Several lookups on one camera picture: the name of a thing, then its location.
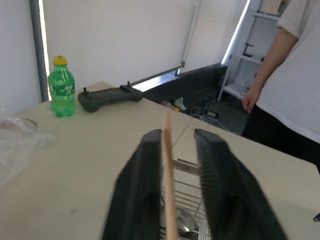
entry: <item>wire rack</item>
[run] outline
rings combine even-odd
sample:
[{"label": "wire rack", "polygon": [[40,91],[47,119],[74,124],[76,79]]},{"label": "wire rack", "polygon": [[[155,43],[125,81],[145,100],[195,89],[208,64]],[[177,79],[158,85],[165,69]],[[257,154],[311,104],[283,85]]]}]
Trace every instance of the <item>wire rack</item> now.
[{"label": "wire rack", "polygon": [[[180,240],[211,240],[209,224],[202,199],[198,165],[184,161],[174,160],[175,166],[175,202],[177,208],[188,211],[197,223],[198,228],[192,231],[191,237],[179,236]],[[161,228],[160,239],[166,239],[166,229]]]}]

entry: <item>yellow bottle cap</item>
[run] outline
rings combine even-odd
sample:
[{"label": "yellow bottle cap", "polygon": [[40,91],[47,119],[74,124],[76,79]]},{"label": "yellow bottle cap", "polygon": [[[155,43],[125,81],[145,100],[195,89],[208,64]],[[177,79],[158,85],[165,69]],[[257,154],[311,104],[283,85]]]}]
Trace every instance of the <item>yellow bottle cap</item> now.
[{"label": "yellow bottle cap", "polygon": [[64,66],[68,64],[68,61],[63,56],[55,56],[53,63],[54,65]]}]

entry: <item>black pants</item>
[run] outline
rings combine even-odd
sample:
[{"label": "black pants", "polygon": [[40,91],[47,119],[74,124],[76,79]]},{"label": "black pants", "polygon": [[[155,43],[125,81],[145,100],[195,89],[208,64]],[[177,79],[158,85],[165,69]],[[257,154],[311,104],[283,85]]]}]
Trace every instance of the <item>black pants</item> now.
[{"label": "black pants", "polygon": [[278,119],[257,106],[249,115],[242,136],[311,162],[320,172],[320,144],[287,128]]}]

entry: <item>wooden stick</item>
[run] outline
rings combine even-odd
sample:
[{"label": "wooden stick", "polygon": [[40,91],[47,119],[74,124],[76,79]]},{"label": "wooden stick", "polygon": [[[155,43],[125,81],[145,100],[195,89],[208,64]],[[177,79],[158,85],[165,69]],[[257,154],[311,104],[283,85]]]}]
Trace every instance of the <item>wooden stick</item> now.
[{"label": "wooden stick", "polygon": [[164,127],[162,131],[162,154],[163,154],[163,179],[164,179],[164,202],[165,202],[165,228],[166,239],[177,240],[176,220],[176,195],[174,185],[174,164],[172,155],[172,127],[171,115],[164,114]]}]

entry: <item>white t-shirt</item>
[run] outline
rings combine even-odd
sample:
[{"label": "white t-shirt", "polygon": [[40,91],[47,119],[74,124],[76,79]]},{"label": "white t-shirt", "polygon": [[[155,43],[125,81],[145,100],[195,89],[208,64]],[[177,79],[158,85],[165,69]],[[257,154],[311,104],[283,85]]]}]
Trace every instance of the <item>white t-shirt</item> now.
[{"label": "white t-shirt", "polygon": [[278,26],[299,41],[266,81],[257,106],[320,144],[320,0],[291,0]]}]

